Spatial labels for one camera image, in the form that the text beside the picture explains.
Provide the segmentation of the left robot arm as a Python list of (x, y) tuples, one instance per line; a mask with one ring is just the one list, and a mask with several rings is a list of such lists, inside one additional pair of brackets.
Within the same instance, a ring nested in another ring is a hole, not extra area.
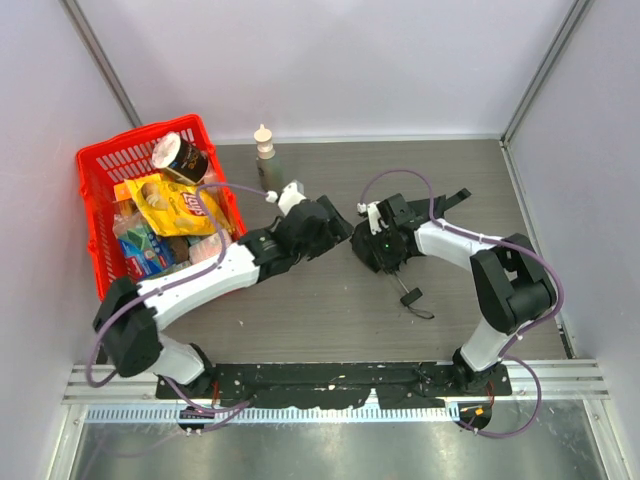
[(247, 232), (223, 252), (174, 274), (136, 283), (112, 281), (93, 321), (99, 347), (122, 378), (150, 372), (191, 396), (207, 390), (215, 369), (195, 344), (163, 330), (186, 313), (228, 293), (288, 272), (353, 233), (327, 196), (302, 199), (274, 223)]

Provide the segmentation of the beige squeeze bottle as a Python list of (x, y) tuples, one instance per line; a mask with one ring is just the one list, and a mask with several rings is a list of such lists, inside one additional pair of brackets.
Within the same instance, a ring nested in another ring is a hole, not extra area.
[(270, 129), (261, 124), (254, 132), (256, 142), (256, 166), (262, 188), (265, 191), (279, 192), (285, 186), (283, 167), (273, 144)]

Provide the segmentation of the black folding umbrella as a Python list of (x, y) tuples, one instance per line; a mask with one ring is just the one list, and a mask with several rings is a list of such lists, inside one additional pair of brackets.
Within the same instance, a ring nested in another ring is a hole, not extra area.
[(356, 257), (374, 273), (392, 275), (405, 291), (400, 298), (401, 305), (421, 319), (431, 320), (435, 315), (413, 306), (423, 292), (420, 288), (409, 290), (403, 283), (398, 274), (401, 264), (407, 263), (412, 257), (422, 256), (416, 246), (414, 233), (421, 224), (429, 221), (430, 206), (435, 207), (437, 218), (443, 218), (447, 210), (470, 196), (471, 192), (466, 188), (451, 196), (437, 196), (434, 200), (407, 201), (402, 194), (394, 194), (381, 202), (381, 213), (373, 212), (377, 231), (372, 232), (369, 214), (365, 211), (360, 214), (363, 220), (354, 228), (350, 238)]

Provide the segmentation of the yellow Lay's chips bag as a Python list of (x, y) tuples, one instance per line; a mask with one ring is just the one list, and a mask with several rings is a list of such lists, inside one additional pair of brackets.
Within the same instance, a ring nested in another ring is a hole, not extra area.
[(156, 173), (124, 181), (132, 200), (154, 232), (162, 237), (207, 236), (217, 225), (229, 234), (235, 231), (214, 196), (197, 187), (184, 185)]

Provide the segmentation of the pink wrapped package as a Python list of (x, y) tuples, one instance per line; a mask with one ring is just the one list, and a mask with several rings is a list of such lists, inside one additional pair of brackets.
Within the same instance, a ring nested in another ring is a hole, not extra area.
[(232, 243), (233, 239), (226, 230), (203, 237), (189, 247), (189, 261), (195, 265), (217, 257), (222, 253), (224, 246), (229, 247)]

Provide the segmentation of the orange snack packet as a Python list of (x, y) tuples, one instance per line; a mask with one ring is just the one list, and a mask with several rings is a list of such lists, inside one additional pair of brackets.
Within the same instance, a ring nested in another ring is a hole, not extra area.
[(128, 201), (132, 198), (129, 188), (125, 182), (116, 184), (113, 187), (113, 193), (116, 202)]

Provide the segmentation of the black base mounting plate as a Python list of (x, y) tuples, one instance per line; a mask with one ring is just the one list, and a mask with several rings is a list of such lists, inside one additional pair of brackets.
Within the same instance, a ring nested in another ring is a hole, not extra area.
[(382, 409), (442, 406), (446, 397), (512, 394), (508, 370), (498, 364), (467, 375), (438, 362), (217, 364), (202, 380), (172, 388), (160, 379), (156, 397), (217, 401), (222, 407), (247, 402), (264, 409), (360, 408), (375, 395)]

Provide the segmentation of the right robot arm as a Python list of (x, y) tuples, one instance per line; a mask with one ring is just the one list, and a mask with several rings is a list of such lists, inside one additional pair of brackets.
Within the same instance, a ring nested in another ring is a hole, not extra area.
[(351, 237), (355, 255), (373, 272), (395, 275), (413, 257), (436, 257), (471, 273), (482, 317), (452, 357), (453, 378), (464, 392), (484, 388), (503, 349), (522, 325), (538, 319), (558, 295), (529, 239), (483, 236), (447, 222), (447, 210), (466, 200), (466, 189), (433, 200), (395, 194), (360, 203), (362, 222)]

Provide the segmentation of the black ice cream tub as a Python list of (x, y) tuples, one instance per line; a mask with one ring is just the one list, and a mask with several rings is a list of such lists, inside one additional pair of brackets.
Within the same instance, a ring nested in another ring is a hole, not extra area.
[(153, 166), (175, 181), (196, 185), (208, 170), (206, 155), (176, 132), (169, 132), (155, 145)]

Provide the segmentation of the red plastic basket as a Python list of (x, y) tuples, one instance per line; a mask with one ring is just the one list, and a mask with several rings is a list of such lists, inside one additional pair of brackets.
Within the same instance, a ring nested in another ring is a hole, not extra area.
[[(198, 184), (189, 186), (197, 187), (197, 195), (201, 191), (207, 191), (216, 198), (227, 219), (235, 228), (235, 231), (229, 234), (233, 240), (239, 239), (246, 232), (236, 197), (224, 184), (226, 178), (219, 164), (216, 149), (198, 115), (189, 114), (139, 127), (85, 147), (77, 153), (76, 161), (80, 193), (84, 201), (89, 228), (88, 249), (93, 261), (99, 296), (105, 296), (112, 281), (117, 278), (127, 276), (135, 282), (143, 281), (136, 281), (128, 274), (114, 230), (119, 225), (128, 226), (140, 220), (145, 222), (146, 220), (132, 199), (116, 202), (113, 187), (127, 179), (156, 173), (178, 182), (156, 169), (151, 161), (155, 145), (169, 132), (176, 132), (194, 144), (208, 160), (208, 170), (204, 178)], [(162, 274), (147, 279), (163, 277), (193, 265), (189, 261), (189, 247), (207, 236), (159, 236), (167, 242), (174, 264)]]

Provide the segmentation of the blue green snack packet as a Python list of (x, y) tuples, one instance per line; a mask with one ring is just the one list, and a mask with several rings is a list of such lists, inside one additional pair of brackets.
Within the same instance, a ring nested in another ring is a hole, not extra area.
[(144, 221), (119, 225), (114, 234), (128, 274), (136, 281), (155, 277), (174, 264), (167, 242)]

